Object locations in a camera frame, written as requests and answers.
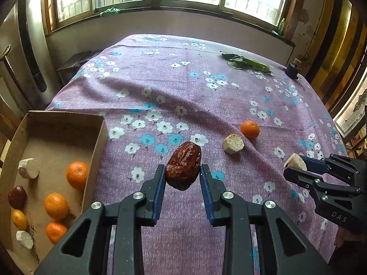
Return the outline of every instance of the purple tablecloth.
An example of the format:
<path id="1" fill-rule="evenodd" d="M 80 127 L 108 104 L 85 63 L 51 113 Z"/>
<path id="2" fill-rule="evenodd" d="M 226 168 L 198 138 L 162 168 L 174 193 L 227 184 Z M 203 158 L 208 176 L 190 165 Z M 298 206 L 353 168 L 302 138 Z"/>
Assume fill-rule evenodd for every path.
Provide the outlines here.
<path id="1" fill-rule="evenodd" d="M 220 51 L 270 65 L 273 76 L 235 70 Z M 274 200 L 328 260 L 336 226 L 314 213 L 307 190 L 285 181 L 283 163 L 292 153 L 320 159 L 346 152 L 308 82 L 291 80 L 283 69 L 214 42 L 133 35 L 86 63 L 48 109 L 105 116 L 110 140 L 96 200 L 110 204 L 138 191 L 178 145 L 193 141 L 201 146 L 201 162 L 213 177 L 247 201 Z M 261 129 L 254 145 L 239 130 L 246 120 Z M 245 142 L 238 156 L 222 150 L 231 133 Z M 327 174 L 324 180 L 340 183 Z M 184 192 L 167 185 L 161 219 L 156 227 L 143 229 L 142 240 L 147 275 L 222 273 L 224 229 L 209 225 L 198 180 Z"/>

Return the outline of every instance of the cardboard tray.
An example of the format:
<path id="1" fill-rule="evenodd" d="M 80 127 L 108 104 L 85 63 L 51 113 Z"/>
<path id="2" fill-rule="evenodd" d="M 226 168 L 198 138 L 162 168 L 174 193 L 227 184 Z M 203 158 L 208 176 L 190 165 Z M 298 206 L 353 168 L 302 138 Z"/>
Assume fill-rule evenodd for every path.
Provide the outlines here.
<path id="1" fill-rule="evenodd" d="M 56 111 L 30 111 L 21 122 L 10 144 L 0 176 L 0 239 L 12 257 L 34 271 L 53 247 L 45 229 L 53 220 L 47 215 L 43 202 L 51 193 L 62 194 L 69 204 L 69 215 L 62 221 L 70 227 L 92 203 L 100 161 L 108 132 L 102 116 Z M 19 161 L 35 158 L 40 173 L 34 180 L 17 174 Z M 70 163 L 82 161 L 90 170 L 82 191 L 72 188 L 66 179 Z M 34 240 L 28 250 L 15 238 L 16 227 L 10 220 L 8 193 L 23 186 L 27 201 L 22 209 L 28 220 L 27 231 Z"/>

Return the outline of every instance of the blue flower print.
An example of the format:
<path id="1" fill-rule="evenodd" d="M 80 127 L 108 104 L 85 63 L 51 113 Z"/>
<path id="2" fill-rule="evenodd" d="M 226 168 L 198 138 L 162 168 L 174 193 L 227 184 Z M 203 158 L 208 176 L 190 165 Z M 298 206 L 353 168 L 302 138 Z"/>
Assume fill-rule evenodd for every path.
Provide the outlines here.
<path id="1" fill-rule="evenodd" d="M 298 193 L 297 193 L 297 191 L 294 188 L 291 189 L 291 197 L 293 197 L 293 198 L 297 198 L 298 197 Z"/>
<path id="2" fill-rule="evenodd" d="M 146 147 L 154 145 L 156 143 L 156 140 L 154 136 L 152 135 L 143 135 L 139 140 L 142 142 L 143 145 L 146 145 Z"/>
<path id="3" fill-rule="evenodd" d="M 224 74 L 217 74 L 217 78 L 220 78 L 221 80 L 228 80 Z"/>
<path id="4" fill-rule="evenodd" d="M 215 172 L 212 172 L 211 173 L 211 177 L 213 179 L 217 179 L 217 180 L 223 181 L 224 178 L 226 177 L 226 175 L 223 172 L 221 172 L 220 170 L 216 170 Z"/>
<path id="5" fill-rule="evenodd" d="M 176 133 L 176 134 L 170 135 L 167 141 L 169 145 L 178 146 L 178 145 L 181 145 L 183 139 L 184 138 L 181 134 Z"/>
<path id="6" fill-rule="evenodd" d="M 298 143 L 300 144 L 301 147 L 306 147 L 306 141 L 305 140 L 298 140 Z"/>
<path id="7" fill-rule="evenodd" d="M 274 116 L 274 112 L 268 108 L 264 110 L 269 116 Z"/>
<path id="8" fill-rule="evenodd" d="M 132 114 L 139 114 L 143 109 L 141 108 L 131 108 L 129 109 L 129 112 L 132 113 Z"/>
<path id="9" fill-rule="evenodd" d="M 145 110 L 151 110 L 152 108 L 156 108 L 156 104 L 154 102 L 147 102 L 147 103 L 144 103 L 143 105 L 143 108 Z"/>
<path id="10" fill-rule="evenodd" d="M 191 77 L 199 77 L 199 73 L 197 73 L 197 72 L 190 72 L 190 74 L 189 74 L 189 76 L 191 76 Z"/>

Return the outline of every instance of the white flower print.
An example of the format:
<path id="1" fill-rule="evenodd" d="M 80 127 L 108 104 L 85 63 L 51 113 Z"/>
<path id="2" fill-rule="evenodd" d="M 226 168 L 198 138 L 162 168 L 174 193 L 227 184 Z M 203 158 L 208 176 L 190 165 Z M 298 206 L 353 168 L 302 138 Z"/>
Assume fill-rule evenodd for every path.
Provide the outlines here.
<path id="1" fill-rule="evenodd" d="M 225 80 L 217 80 L 217 84 L 221 86 L 225 86 L 225 85 L 228 85 L 228 82 L 226 82 Z"/>
<path id="2" fill-rule="evenodd" d="M 274 148 L 273 153 L 277 155 L 279 158 L 284 158 L 284 155 L 285 155 L 285 153 L 283 152 L 283 150 L 280 147 Z"/>
<path id="3" fill-rule="evenodd" d="M 299 222 L 304 222 L 306 220 L 306 212 L 302 211 L 300 212 L 300 214 L 298 215 L 298 221 Z"/>
<path id="4" fill-rule="evenodd" d="M 164 98 L 164 96 L 158 95 L 156 101 L 158 102 L 159 105 L 161 105 L 162 103 L 166 102 L 166 99 Z"/>
<path id="5" fill-rule="evenodd" d="M 124 129 L 120 127 L 114 127 L 110 129 L 110 131 L 108 132 L 108 136 L 110 139 L 119 138 L 121 135 L 124 135 L 124 134 L 125 134 Z"/>
<path id="6" fill-rule="evenodd" d="M 261 195 L 257 194 L 253 196 L 253 203 L 255 204 L 261 204 L 262 203 L 262 197 Z"/>
<path id="7" fill-rule="evenodd" d="M 307 189 L 303 189 L 302 190 L 302 194 L 303 194 L 304 197 L 308 198 L 308 196 L 309 196 L 310 193 L 308 192 Z"/>
<path id="8" fill-rule="evenodd" d="M 141 94 L 145 97 L 148 97 L 150 95 L 150 93 L 152 92 L 152 88 L 150 87 L 145 87 L 141 90 Z"/>
<path id="9" fill-rule="evenodd" d="M 161 131 L 164 135 L 167 133 L 171 133 L 172 129 L 173 127 L 171 126 L 171 123 L 169 122 L 161 121 L 157 123 L 157 130 Z"/>
<path id="10" fill-rule="evenodd" d="M 324 153 L 322 153 L 322 151 L 320 151 L 319 153 L 317 153 L 317 159 L 321 160 L 321 158 L 324 158 Z"/>
<path id="11" fill-rule="evenodd" d="M 162 114 L 160 111 L 150 111 L 146 114 L 145 118 L 148 121 L 158 121 L 160 118 L 162 118 Z"/>
<path id="12" fill-rule="evenodd" d="M 326 218 L 324 218 L 324 221 L 321 223 L 321 227 L 320 229 L 322 229 L 323 231 L 328 227 L 330 221 L 327 220 Z"/>
<path id="13" fill-rule="evenodd" d="M 279 118 L 274 118 L 274 123 L 278 126 L 282 125 L 283 122 Z"/>
<path id="14" fill-rule="evenodd" d="M 122 89 L 120 92 L 117 93 L 118 98 L 125 98 L 128 95 L 129 95 L 128 89 Z"/>
<path id="15" fill-rule="evenodd" d="M 274 182 L 265 182 L 264 189 L 266 192 L 272 192 L 275 190 L 275 183 Z"/>
<path id="16" fill-rule="evenodd" d="M 143 120 L 135 120 L 131 125 L 135 129 L 144 128 L 145 127 L 145 122 Z"/>
<path id="17" fill-rule="evenodd" d="M 187 124 L 186 123 L 182 123 L 182 122 L 177 123 L 176 124 L 176 128 L 179 129 L 179 130 L 188 130 L 189 129 L 189 127 L 187 126 Z"/>
<path id="18" fill-rule="evenodd" d="M 263 119 L 265 120 L 267 118 L 267 113 L 264 112 L 264 111 L 258 111 L 257 112 L 257 116 L 260 118 L 260 119 Z"/>
<path id="19" fill-rule="evenodd" d="M 216 89 L 218 88 L 218 85 L 214 84 L 214 83 L 207 83 L 207 87 L 210 89 Z"/>
<path id="20" fill-rule="evenodd" d="M 195 134 L 195 135 L 191 135 L 190 136 L 190 141 L 194 144 L 197 144 L 198 146 L 201 146 L 201 147 L 209 142 L 205 135 L 201 135 L 201 134 L 198 134 L 198 133 Z"/>
<path id="21" fill-rule="evenodd" d="M 315 157 L 315 152 L 314 152 L 314 151 L 312 151 L 312 150 L 308 150 L 308 151 L 307 151 L 307 157 L 309 157 L 309 158 L 314 158 L 314 157 Z"/>
<path id="22" fill-rule="evenodd" d="M 123 124 L 123 125 L 130 124 L 132 120 L 133 120 L 133 117 L 131 115 L 124 115 L 121 118 L 120 124 Z"/>
<path id="23" fill-rule="evenodd" d="M 134 167 L 134 169 L 131 171 L 131 179 L 134 180 L 136 183 L 144 181 L 144 175 L 145 173 L 142 171 L 142 169 L 137 166 Z"/>
<path id="24" fill-rule="evenodd" d="M 187 109 L 184 108 L 183 106 L 177 106 L 175 111 L 176 114 L 180 117 L 187 115 Z"/>
<path id="25" fill-rule="evenodd" d="M 135 154 L 136 151 L 138 151 L 140 149 L 138 144 L 135 143 L 129 143 L 126 147 L 125 147 L 125 152 L 127 152 L 128 154 Z"/>

